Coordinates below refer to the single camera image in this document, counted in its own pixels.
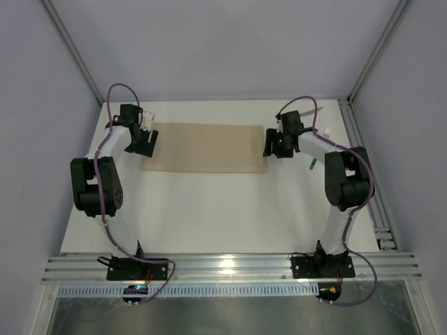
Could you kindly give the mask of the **beige cloth napkin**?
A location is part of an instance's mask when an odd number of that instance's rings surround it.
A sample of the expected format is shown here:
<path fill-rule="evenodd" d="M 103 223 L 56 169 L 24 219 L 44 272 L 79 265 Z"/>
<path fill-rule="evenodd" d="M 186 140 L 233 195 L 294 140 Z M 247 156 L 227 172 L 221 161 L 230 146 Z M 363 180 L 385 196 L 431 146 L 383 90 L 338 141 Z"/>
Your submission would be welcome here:
<path fill-rule="evenodd" d="M 141 170 L 181 173 L 263 174 L 262 126 L 155 123 L 154 153 Z"/>

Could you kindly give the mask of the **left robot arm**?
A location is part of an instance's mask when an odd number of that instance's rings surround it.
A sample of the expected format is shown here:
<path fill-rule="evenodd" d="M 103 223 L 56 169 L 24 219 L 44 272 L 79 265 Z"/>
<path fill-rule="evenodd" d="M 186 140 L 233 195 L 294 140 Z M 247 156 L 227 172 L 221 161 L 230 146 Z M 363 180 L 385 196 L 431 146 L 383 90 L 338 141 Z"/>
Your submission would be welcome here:
<path fill-rule="evenodd" d="M 97 149 L 70 163 L 73 199 L 78 211 L 94 219 L 116 258 L 145 262 L 144 251 L 124 218 L 124 191 L 117 161 L 123 153 L 151 158 L 159 132 L 152 129 L 154 114 L 139 105 L 122 104 L 109 116 Z"/>

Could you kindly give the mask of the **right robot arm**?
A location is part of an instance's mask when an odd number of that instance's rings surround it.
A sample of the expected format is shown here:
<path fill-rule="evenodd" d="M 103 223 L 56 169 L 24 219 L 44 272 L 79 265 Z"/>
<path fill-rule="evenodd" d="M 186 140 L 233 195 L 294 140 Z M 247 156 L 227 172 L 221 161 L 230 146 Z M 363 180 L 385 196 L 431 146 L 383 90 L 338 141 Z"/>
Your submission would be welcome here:
<path fill-rule="evenodd" d="M 359 209 L 374 195 L 372 171 L 364 147 L 344 148 L 306 127 L 297 111 L 277 114 L 277 128 L 265 134 L 264 157 L 291 158 L 303 153 L 324 166 L 324 191 L 330 212 L 312 254 L 291 256 L 293 277 L 353 278 L 348 239 Z"/>

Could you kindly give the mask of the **left black controller board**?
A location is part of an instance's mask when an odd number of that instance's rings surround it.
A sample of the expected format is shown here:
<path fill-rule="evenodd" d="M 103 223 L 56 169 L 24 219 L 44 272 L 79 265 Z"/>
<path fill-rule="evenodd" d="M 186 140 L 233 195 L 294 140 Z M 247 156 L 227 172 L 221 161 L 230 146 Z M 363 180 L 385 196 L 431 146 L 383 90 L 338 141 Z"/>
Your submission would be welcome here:
<path fill-rule="evenodd" d="M 124 288 L 122 300 L 128 307 L 144 304 L 149 297 L 149 288 L 145 284 L 133 284 Z"/>

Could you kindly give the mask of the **black controller board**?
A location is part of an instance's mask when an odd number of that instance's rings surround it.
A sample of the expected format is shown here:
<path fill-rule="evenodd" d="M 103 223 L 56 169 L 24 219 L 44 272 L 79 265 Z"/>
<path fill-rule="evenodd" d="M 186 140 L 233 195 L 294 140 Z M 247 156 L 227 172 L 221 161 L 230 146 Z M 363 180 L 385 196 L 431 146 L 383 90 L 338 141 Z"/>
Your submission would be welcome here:
<path fill-rule="evenodd" d="M 333 304 L 342 293 L 342 285 L 339 283 L 319 283 L 316 298 L 320 302 Z"/>
<path fill-rule="evenodd" d="M 149 288 L 145 284 L 133 284 L 124 288 L 122 300 L 128 307 L 144 304 L 149 297 Z"/>

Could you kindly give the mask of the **right black controller board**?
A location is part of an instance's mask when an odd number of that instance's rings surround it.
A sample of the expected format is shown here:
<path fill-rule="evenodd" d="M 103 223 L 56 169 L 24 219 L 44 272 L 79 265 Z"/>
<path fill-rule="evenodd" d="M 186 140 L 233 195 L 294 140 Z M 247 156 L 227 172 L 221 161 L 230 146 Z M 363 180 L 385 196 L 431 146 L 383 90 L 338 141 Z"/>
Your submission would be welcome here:
<path fill-rule="evenodd" d="M 319 283 L 316 298 L 320 302 L 333 304 L 342 293 L 342 285 L 339 283 Z"/>

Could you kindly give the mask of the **green handled knife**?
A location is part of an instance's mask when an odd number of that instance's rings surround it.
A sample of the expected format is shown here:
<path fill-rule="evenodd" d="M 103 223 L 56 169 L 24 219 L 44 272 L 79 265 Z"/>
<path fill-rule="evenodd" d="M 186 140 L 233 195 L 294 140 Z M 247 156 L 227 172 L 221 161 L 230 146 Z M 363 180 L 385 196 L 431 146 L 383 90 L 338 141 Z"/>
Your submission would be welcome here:
<path fill-rule="evenodd" d="M 313 115 L 314 113 L 315 113 L 315 111 L 320 111 L 320 110 L 322 110 L 323 109 L 323 106 L 321 106 L 321 107 L 318 107 L 316 110 L 315 109 L 313 109 L 313 110 L 308 110 L 308 111 L 306 111 L 306 112 L 301 112 L 300 113 L 300 116 L 302 116 L 302 117 L 306 117 L 306 116 L 309 116 L 309 115 Z"/>

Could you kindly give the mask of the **green handled fork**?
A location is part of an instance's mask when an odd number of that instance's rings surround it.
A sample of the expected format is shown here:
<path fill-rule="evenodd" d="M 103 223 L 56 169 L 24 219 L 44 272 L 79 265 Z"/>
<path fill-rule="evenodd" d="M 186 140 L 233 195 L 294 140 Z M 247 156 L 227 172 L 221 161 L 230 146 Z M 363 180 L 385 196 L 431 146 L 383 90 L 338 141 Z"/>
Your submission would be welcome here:
<path fill-rule="evenodd" d="M 331 132 L 332 132 L 332 130 L 331 130 L 330 128 L 326 128 L 326 129 L 324 130 L 322 136 L 323 136 L 324 138 L 326 138 L 326 139 L 329 139 L 329 138 L 330 138 L 330 135 L 331 135 Z M 326 151 L 326 149 L 327 149 L 326 146 L 323 147 L 323 142 L 318 142 L 318 152 L 319 152 L 320 154 L 321 154 L 321 153 L 324 153 L 324 152 Z M 313 157 L 312 162 L 311 162 L 311 164 L 310 164 L 310 166 L 309 166 L 309 169 L 310 169 L 310 170 L 313 170 L 314 167 L 315 167 L 315 165 L 317 164 L 317 162 L 318 162 L 318 159 L 317 159 L 316 157 Z"/>

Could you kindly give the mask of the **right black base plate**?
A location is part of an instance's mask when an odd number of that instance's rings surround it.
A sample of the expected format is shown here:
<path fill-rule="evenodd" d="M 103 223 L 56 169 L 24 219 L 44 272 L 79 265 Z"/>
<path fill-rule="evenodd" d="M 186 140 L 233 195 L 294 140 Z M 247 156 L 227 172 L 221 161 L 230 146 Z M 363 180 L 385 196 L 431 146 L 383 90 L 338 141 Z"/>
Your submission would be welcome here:
<path fill-rule="evenodd" d="M 354 278 L 356 276 L 352 258 L 348 253 L 339 255 L 294 253 L 291 256 L 291 271 L 295 279 Z"/>

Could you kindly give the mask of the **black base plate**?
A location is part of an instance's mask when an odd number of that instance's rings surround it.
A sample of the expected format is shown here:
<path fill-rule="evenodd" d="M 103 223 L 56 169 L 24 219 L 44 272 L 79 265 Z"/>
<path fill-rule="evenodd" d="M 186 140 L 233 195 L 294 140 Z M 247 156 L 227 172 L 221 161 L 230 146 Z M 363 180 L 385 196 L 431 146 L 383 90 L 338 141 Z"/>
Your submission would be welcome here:
<path fill-rule="evenodd" d="M 356 276 L 352 258 L 348 253 L 339 255 L 294 253 L 291 256 L 291 271 L 295 279 L 354 278 Z"/>
<path fill-rule="evenodd" d="M 168 259 L 165 258 L 149 259 L 149 263 L 115 256 L 100 256 L 96 260 L 108 268 L 108 281 L 163 281 L 168 277 Z"/>

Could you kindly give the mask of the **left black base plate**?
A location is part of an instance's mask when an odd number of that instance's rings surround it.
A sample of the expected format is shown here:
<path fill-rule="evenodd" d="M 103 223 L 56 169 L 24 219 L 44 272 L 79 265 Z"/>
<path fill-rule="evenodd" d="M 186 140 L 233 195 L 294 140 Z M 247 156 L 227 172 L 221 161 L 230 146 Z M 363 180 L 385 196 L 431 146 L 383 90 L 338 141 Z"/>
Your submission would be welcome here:
<path fill-rule="evenodd" d="M 115 256 L 100 256 L 96 260 L 108 268 L 108 281 L 163 281 L 168 277 L 168 259 L 165 258 L 149 259 L 149 263 Z"/>

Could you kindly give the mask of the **left aluminium frame post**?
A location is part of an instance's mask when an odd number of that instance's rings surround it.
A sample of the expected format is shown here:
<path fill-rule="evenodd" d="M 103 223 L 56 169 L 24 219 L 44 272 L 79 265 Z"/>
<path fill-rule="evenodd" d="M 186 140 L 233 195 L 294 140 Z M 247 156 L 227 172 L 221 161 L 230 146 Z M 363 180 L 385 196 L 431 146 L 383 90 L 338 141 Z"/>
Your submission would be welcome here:
<path fill-rule="evenodd" d="M 85 63 L 85 60 L 80 54 L 75 44 L 75 41 L 73 40 L 69 30 L 67 29 L 61 15 L 59 14 L 59 11 L 55 6 L 54 1 L 40 0 L 39 3 L 43 7 L 43 10 L 45 11 L 50 23 L 55 28 L 58 36 L 60 37 L 62 43 L 64 44 L 64 47 L 66 48 L 66 51 L 68 52 L 68 55 L 73 60 L 76 68 L 80 72 L 91 94 L 94 96 L 96 102 L 100 106 L 102 106 L 103 103 L 105 102 L 105 99 L 101 94 L 98 85 L 95 83 L 95 80 L 92 77 L 91 72 Z"/>

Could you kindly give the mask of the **aluminium frame post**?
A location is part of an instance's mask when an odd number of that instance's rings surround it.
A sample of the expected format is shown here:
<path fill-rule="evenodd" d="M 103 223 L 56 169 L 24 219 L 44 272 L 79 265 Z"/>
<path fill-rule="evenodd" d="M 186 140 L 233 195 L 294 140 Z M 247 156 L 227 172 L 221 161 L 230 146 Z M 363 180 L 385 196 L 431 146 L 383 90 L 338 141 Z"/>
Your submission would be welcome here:
<path fill-rule="evenodd" d="M 98 85 L 95 83 L 95 80 L 92 77 L 91 72 L 85 63 L 85 60 L 80 54 L 75 44 L 75 41 L 73 40 L 69 30 L 67 29 L 61 15 L 59 14 L 59 11 L 55 6 L 54 1 L 40 0 L 39 3 L 43 7 L 43 10 L 45 11 L 50 23 L 55 28 L 58 36 L 60 37 L 62 43 L 64 44 L 64 47 L 66 48 L 66 51 L 68 52 L 68 55 L 73 60 L 76 68 L 80 72 L 91 94 L 94 96 L 96 102 L 100 106 L 102 106 L 103 103 L 105 102 L 105 99 L 101 94 Z"/>
<path fill-rule="evenodd" d="M 373 70 L 376 68 L 376 65 L 379 63 L 381 57 L 383 56 L 383 53 L 389 46 L 391 40 L 393 39 L 393 36 L 404 20 L 412 4 L 413 0 L 399 0 L 397 2 L 397 5 L 388 18 L 385 27 L 383 28 L 377 41 L 375 42 L 372 51 L 369 53 L 369 56 L 353 85 L 351 93 L 347 97 L 347 101 L 350 105 L 355 102 L 362 88 L 366 84 L 366 81 L 372 74 Z"/>

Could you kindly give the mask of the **aluminium mounting rail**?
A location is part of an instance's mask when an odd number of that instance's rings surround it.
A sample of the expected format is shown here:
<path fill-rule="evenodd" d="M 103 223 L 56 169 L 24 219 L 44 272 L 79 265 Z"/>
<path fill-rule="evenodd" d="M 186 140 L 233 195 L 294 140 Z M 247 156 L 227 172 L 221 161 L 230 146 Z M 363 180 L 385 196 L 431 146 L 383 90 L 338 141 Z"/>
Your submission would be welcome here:
<path fill-rule="evenodd" d="M 423 277 L 413 253 L 375 252 L 363 256 L 369 263 L 351 256 L 349 269 L 355 271 L 355 277 L 349 278 L 345 271 L 340 271 L 345 281 L 371 281 L 373 274 L 380 281 L 420 280 Z M 109 271 L 104 260 L 97 260 L 99 257 L 95 253 L 51 257 L 41 282 L 104 283 Z M 296 272 L 302 272 L 302 266 L 293 264 L 292 255 L 287 253 L 156 254 L 155 257 L 175 261 L 176 265 L 170 265 L 169 269 L 174 271 L 173 281 L 178 283 L 291 282 L 295 280 Z"/>

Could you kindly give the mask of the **right aluminium frame post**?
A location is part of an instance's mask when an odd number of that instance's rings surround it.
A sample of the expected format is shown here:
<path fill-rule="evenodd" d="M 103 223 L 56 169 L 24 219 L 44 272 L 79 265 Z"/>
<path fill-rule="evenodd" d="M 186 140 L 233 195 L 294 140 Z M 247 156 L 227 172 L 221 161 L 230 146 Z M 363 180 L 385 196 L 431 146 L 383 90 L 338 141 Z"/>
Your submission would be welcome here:
<path fill-rule="evenodd" d="M 393 39 L 393 36 L 404 20 L 412 4 L 413 0 L 399 0 L 397 2 L 397 5 L 388 18 L 385 27 L 383 28 L 377 41 L 375 42 L 372 51 L 369 53 L 369 56 L 353 85 L 351 93 L 347 97 L 347 101 L 350 105 L 355 102 L 362 88 L 366 84 L 366 81 L 372 74 L 373 70 L 376 68 L 376 65 L 379 63 L 381 57 L 383 56 L 383 53 L 389 46 L 391 40 Z"/>

